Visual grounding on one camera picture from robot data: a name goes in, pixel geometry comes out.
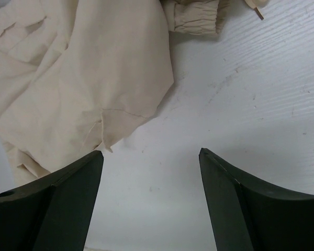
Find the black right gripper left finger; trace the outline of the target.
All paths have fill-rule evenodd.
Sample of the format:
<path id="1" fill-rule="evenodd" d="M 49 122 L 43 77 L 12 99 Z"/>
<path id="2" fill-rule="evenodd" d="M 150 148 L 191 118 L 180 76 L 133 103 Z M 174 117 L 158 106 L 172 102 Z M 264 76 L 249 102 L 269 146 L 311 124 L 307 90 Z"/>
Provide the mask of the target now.
<path id="1" fill-rule="evenodd" d="M 83 250 L 103 162 L 102 153 L 93 151 L 0 193 L 0 250 Z"/>

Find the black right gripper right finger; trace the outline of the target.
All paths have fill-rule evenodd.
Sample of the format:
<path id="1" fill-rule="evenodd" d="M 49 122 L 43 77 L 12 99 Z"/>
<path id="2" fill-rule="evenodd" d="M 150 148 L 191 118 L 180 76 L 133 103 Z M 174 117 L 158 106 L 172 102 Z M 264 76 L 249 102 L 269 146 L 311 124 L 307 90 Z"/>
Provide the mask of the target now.
<path id="1" fill-rule="evenodd" d="M 314 195 L 259 179 L 208 149 L 199 164 L 217 250 L 314 250 Z"/>

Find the beige trousers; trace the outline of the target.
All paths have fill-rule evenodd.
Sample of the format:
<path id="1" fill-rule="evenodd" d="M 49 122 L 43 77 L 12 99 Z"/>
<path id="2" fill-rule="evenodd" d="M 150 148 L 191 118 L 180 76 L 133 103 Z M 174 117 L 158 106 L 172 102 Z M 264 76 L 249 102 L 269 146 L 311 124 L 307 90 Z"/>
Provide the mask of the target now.
<path id="1" fill-rule="evenodd" d="M 110 149 L 174 83 L 170 32 L 218 35 L 230 1 L 10 1 L 0 139 L 17 185 Z"/>

